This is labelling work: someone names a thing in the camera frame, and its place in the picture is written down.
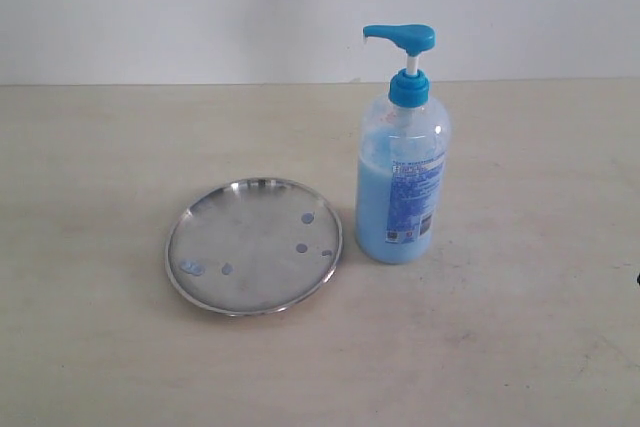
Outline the blue soap pump bottle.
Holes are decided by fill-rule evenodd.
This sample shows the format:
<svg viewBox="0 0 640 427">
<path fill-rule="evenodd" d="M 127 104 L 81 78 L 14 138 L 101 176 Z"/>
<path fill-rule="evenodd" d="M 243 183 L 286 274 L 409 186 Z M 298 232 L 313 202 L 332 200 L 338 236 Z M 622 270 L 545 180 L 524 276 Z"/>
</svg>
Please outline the blue soap pump bottle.
<svg viewBox="0 0 640 427">
<path fill-rule="evenodd" d="M 374 260 L 405 264 L 429 248 L 452 133 L 448 112 L 419 67 L 420 55 L 435 45 L 435 31 L 421 24 L 368 25 L 363 36 L 392 42 L 406 64 L 362 117 L 356 240 Z"/>
</svg>

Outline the round stainless steel plate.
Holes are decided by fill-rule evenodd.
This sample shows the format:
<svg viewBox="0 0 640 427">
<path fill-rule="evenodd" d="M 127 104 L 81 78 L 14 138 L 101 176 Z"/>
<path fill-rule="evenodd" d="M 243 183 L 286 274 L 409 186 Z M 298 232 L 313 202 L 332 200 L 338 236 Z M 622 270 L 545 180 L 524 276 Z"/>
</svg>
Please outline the round stainless steel plate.
<svg viewBox="0 0 640 427">
<path fill-rule="evenodd" d="M 341 219 L 318 192 L 277 177 L 215 187 L 179 216 L 165 269 L 192 305 L 229 317 L 278 313 L 333 276 Z"/>
</svg>

